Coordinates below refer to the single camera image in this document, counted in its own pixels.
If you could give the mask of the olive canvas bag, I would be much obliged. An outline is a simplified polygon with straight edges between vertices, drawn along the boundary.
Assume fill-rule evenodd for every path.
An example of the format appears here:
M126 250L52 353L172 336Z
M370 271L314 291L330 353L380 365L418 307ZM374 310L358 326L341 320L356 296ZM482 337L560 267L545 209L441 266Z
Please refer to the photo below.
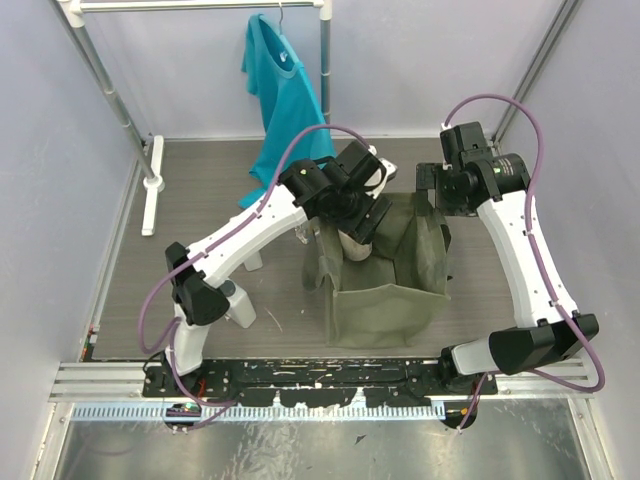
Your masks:
M450 300L444 216L426 193L388 197L391 208L360 261L348 258L335 227L312 222L302 284L325 293L325 335L333 347L408 347Z

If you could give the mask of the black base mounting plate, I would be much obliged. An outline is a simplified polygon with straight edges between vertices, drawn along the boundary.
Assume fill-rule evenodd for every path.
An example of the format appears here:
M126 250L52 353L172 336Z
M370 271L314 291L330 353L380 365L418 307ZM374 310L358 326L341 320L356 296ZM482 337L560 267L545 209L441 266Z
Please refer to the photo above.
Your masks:
M345 407L358 393L365 406L429 406L439 396L471 397L481 376L447 379L423 358L208 359L181 378L194 396L214 404L286 408Z

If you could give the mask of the beige round bottle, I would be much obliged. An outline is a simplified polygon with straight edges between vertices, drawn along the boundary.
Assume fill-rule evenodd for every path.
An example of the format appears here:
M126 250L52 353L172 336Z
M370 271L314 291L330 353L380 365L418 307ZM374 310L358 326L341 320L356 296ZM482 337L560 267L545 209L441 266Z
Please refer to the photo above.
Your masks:
M372 244L359 244L349 235L342 231L338 231L339 240L343 249L344 256L353 262L361 262L366 260L372 253Z

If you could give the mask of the clear bottle black cap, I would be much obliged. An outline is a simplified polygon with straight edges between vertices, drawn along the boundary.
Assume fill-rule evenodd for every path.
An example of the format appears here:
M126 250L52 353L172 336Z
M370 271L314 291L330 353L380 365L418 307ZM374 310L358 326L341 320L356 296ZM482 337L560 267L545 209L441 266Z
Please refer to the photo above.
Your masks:
M303 224L296 226L294 228L296 238L303 245L310 245L312 243L316 243L318 241L319 235L321 234L320 224L313 220L307 221Z

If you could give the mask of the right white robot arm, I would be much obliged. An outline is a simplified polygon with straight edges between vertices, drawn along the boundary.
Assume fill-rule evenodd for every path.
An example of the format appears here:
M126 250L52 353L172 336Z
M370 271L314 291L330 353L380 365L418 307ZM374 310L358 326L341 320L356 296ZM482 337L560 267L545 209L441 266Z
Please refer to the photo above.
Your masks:
M595 315L580 312L554 266L527 196L530 177L516 154L463 152L452 163L420 163L416 191L434 193L447 216L476 216L489 232L512 296L515 324L475 341L446 347L438 379L459 394L474 375L540 373L543 367L590 350Z

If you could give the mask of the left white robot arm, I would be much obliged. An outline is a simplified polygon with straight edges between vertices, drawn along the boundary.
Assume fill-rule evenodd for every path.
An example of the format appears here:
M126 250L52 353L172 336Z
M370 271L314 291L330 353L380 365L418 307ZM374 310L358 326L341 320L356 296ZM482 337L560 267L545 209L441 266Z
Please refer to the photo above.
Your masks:
M338 245L349 259L366 259L391 205L381 193L396 173L395 164L373 155L352 166L332 157L295 161L270 194L209 237L187 248L171 245L166 257L169 267L179 272L172 284L180 322L166 349L171 366L165 385L178 396L194 393L211 325L224 316L243 328L255 321L246 291L229 277L239 266L260 268L261 249L285 232L317 218L338 230Z

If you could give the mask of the white metal clothes rack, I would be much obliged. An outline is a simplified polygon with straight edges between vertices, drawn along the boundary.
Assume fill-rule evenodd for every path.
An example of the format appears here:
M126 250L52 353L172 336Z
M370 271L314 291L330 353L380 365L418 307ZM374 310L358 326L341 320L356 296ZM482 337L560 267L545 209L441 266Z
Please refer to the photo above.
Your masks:
M56 1L110 108L134 145L145 191L140 232L155 234L171 139L243 133L239 96L251 17L309 8L318 19L320 86L330 80L329 1Z

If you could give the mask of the white bottle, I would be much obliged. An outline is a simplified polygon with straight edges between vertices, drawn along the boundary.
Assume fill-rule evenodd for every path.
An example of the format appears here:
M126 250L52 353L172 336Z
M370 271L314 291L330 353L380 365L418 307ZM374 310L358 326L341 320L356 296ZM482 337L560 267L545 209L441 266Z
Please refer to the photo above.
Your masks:
M245 259L243 262L248 272L259 270L263 267L263 260L260 252L255 252Z
M226 316L241 328L249 328L255 322L257 314L248 293L230 279L220 286L220 291L229 302Z

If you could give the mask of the teal t-shirt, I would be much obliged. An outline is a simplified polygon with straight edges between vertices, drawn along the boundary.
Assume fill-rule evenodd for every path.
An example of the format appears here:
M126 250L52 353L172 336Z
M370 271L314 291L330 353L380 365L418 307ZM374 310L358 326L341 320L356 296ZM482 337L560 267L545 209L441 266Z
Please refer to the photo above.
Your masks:
M249 170L260 187L238 201L246 209L266 192L294 137L325 120L304 64L262 14L248 21L241 71L246 75L247 92L258 100L265 131L260 153Z

